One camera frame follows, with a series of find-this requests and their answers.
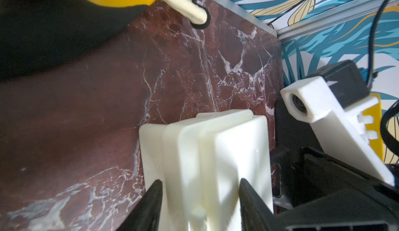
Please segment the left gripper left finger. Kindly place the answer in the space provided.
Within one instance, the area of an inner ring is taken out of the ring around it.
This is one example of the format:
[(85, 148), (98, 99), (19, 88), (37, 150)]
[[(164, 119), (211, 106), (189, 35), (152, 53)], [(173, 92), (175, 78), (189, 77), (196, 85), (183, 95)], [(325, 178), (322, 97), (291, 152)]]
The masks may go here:
[(163, 184), (155, 180), (147, 189), (137, 206), (117, 231), (157, 231), (163, 200)]

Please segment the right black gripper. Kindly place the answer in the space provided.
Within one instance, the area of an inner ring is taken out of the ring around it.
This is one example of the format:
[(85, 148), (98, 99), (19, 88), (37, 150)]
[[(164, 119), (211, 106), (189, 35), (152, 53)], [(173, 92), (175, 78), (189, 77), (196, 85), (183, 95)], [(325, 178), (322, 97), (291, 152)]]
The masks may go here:
[(275, 105), (271, 151), (277, 221), (288, 231), (396, 231), (399, 183), (388, 184), (326, 155), (307, 123)]

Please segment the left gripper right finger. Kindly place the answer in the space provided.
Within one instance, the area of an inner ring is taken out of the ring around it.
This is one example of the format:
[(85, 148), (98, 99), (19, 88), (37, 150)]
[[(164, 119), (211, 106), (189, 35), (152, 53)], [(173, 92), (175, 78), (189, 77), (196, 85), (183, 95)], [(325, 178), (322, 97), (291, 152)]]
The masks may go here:
[(239, 200), (242, 231), (281, 230), (274, 214), (244, 178), (240, 180)]

